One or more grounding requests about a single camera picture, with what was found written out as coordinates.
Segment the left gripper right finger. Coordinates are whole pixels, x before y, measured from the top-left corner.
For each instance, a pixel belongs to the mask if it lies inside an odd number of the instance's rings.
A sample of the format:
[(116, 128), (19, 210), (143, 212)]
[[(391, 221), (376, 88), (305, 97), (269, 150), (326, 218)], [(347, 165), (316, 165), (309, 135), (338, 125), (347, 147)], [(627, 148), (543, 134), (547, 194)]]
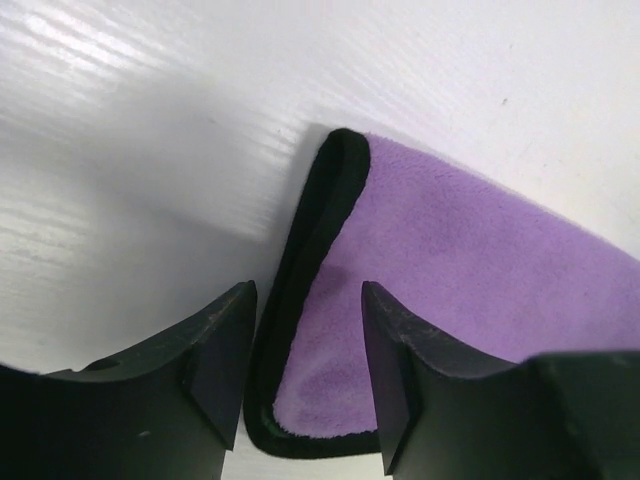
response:
[(361, 291), (385, 473), (395, 479), (635, 479), (639, 355), (567, 352), (510, 363)]

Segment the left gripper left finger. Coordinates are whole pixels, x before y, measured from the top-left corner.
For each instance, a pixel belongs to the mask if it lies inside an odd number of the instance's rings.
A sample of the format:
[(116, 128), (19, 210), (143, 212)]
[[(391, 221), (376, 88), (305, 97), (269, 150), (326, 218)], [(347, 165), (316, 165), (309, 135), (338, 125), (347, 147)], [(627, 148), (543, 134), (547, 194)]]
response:
[(235, 442), (256, 321), (241, 282), (79, 371), (1, 369), (5, 479), (217, 479)]

